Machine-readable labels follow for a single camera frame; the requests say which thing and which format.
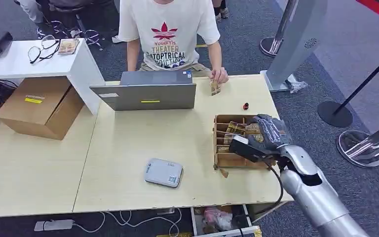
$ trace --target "wooden tray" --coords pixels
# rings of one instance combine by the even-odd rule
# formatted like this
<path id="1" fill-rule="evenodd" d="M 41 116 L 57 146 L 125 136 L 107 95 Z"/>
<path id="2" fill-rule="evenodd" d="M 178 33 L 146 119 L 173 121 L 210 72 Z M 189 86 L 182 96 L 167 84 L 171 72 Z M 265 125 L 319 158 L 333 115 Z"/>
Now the wooden tray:
<path id="1" fill-rule="evenodd" d="M 214 146 L 214 169 L 219 168 L 252 168 L 268 169 L 264 162 L 253 163 L 235 153 L 223 152 L 229 147 L 225 144 L 226 129 L 231 121 L 246 124 L 256 115 L 217 115 L 214 119 L 213 127 L 213 146 Z"/>

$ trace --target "white t-shirt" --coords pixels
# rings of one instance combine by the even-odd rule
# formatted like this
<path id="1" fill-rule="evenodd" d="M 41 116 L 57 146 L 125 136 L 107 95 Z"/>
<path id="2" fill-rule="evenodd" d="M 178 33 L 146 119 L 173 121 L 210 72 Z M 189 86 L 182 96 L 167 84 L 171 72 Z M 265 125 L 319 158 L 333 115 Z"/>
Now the white t-shirt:
<path id="1" fill-rule="evenodd" d="M 197 63 L 199 34 L 206 44 L 220 38 L 211 0 L 121 0 L 119 38 L 140 38 L 145 63 L 154 70 L 178 70 Z"/>

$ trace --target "person's hand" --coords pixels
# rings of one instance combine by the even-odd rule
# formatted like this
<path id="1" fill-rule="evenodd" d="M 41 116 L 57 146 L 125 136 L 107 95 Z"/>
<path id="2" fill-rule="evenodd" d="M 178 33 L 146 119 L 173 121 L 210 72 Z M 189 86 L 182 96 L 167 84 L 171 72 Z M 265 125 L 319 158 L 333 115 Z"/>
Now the person's hand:
<path id="1" fill-rule="evenodd" d="M 210 79 L 218 84 L 226 83 L 228 81 L 228 74 L 225 68 L 217 68 L 211 71 Z"/>

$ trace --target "wooden divider box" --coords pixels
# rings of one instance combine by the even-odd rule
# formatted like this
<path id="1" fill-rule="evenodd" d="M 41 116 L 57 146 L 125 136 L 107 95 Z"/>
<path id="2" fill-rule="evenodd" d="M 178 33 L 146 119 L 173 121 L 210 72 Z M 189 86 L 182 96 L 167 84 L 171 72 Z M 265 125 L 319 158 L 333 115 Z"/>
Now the wooden divider box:
<path id="1" fill-rule="evenodd" d="M 228 150 L 230 147 L 230 142 L 235 133 L 231 133 L 227 128 L 229 124 L 237 123 L 240 128 L 246 127 L 253 120 L 256 115 L 217 115 L 214 119 L 213 127 L 213 145 L 214 145 L 214 169 L 218 168 L 253 168 L 253 169 L 266 169 L 268 166 L 264 162 L 253 163 L 235 153 L 230 153 Z M 256 132 L 249 131 L 241 132 L 241 130 L 232 129 L 233 132 L 240 133 L 238 135 L 246 136 L 252 134 L 255 138 L 261 142 L 264 140 L 261 132 L 258 130 Z"/>

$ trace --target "shorts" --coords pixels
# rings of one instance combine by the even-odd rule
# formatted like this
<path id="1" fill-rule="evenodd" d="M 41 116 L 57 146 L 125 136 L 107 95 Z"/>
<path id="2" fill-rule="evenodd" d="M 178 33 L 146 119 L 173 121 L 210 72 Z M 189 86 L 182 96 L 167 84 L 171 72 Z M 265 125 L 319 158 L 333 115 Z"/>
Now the shorts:
<path id="1" fill-rule="evenodd" d="M 199 77 L 209 77 L 211 74 L 211 70 L 206 68 L 204 65 L 195 63 L 183 68 L 179 69 L 180 71 L 188 71 L 191 70 L 193 78 Z M 139 71 L 154 71 L 151 67 L 149 67 L 146 63 L 142 63 Z"/>

